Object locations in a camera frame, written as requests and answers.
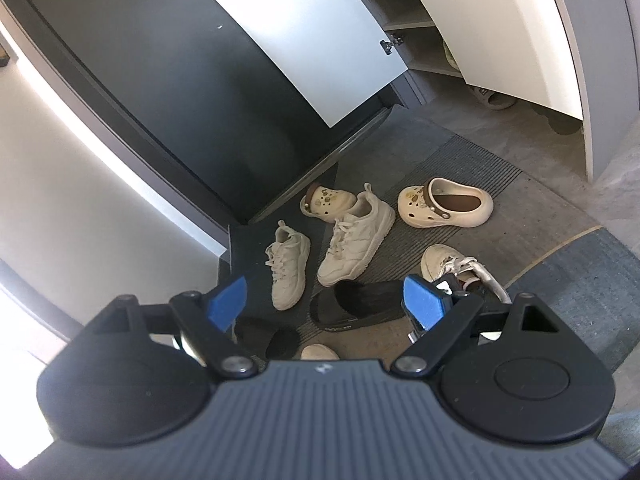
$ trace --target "floor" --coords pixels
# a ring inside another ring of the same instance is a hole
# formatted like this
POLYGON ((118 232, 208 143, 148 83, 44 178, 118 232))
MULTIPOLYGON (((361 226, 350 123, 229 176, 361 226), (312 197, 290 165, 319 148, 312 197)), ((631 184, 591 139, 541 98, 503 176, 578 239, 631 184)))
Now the floor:
MULTIPOLYGON (((606 227, 640 257, 640 123, 623 141, 604 174, 586 181, 584 137, 560 136, 527 102, 487 110, 463 83, 446 83, 420 113, 526 171, 606 227)), ((612 412, 640 408, 640 345, 614 373, 612 412)))

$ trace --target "white sneaker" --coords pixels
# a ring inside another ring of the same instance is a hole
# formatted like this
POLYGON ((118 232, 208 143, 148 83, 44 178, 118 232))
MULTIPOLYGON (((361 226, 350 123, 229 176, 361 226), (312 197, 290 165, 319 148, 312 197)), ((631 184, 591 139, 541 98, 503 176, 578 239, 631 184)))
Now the white sneaker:
POLYGON ((331 350, 328 346, 316 343, 305 346, 300 354, 302 361, 338 361, 338 354, 331 350))
POLYGON ((329 250, 318 269, 321 285, 360 276, 396 220, 396 212, 371 192, 371 184, 364 189, 354 206, 335 221, 329 250))
POLYGON ((271 300, 278 310, 294 306, 305 291, 305 267, 311 241, 302 233, 278 222, 276 241, 264 251, 269 257, 273 286, 271 300))
POLYGON ((453 247, 436 244, 428 247, 420 260, 422 277, 434 282, 444 274, 452 272, 460 282, 463 290, 475 282, 482 282, 503 303, 511 303, 511 298, 500 283, 489 273, 483 264, 470 256, 464 256, 453 247))
POLYGON ((484 189, 441 177, 432 178, 424 186, 405 187, 398 195, 400 218, 417 228, 477 227, 493 210, 494 200, 484 189))
POLYGON ((305 216, 333 224, 338 216, 343 215, 355 203, 356 196, 353 193, 329 189, 315 182, 300 200, 300 211, 305 216))

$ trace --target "wall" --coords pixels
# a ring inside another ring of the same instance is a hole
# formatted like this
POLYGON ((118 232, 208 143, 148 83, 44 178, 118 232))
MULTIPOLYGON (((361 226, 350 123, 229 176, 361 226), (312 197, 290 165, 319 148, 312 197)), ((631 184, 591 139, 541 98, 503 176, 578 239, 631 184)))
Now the wall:
POLYGON ((79 322, 117 294, 164 302, 216 285, 218 258, 109 170, 0 68, 0 259, 79 322))

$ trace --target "white cabinet door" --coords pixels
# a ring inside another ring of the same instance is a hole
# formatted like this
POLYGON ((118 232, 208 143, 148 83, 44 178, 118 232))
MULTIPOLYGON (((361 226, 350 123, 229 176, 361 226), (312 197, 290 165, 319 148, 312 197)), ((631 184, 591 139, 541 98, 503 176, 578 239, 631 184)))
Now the white cabinet door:
POLYGON ((329 126, 406 70, 360 0, 216 1, 329 126))
POLYGON ((582 118, 555 0, 421 0, 470 85, 582 118))

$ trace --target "black slipper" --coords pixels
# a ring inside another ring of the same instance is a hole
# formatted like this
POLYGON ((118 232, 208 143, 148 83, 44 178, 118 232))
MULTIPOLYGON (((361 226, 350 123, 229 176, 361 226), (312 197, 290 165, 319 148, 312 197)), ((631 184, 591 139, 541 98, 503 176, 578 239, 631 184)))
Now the black slipper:
POLYGON ((318 328, 328 332, 399 319, 404 316, 402 281, 338 282, 311 300, 310 315, 318 328))
POLYGON ((257 317, 239 317, 234 326, 238 342, 263 360, 291 359, 300 346, 300 334, 257 317))

